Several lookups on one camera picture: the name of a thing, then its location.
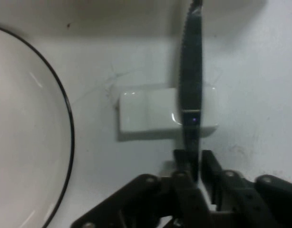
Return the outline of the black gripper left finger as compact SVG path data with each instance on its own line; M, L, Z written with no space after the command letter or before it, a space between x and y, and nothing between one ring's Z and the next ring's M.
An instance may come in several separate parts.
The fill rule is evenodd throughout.
M212 217L195 186L198 153L174 150L176 170L169 177L142 174L75 220L73 228L156 228L163 217L167 225L210 228Z

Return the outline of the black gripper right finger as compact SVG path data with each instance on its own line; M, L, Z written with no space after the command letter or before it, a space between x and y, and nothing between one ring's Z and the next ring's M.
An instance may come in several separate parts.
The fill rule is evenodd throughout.
M224 170L210 150L202 152L201 180L211 204L218 212L229 211L238 226L292 228L292 183L268 174L249 181Z

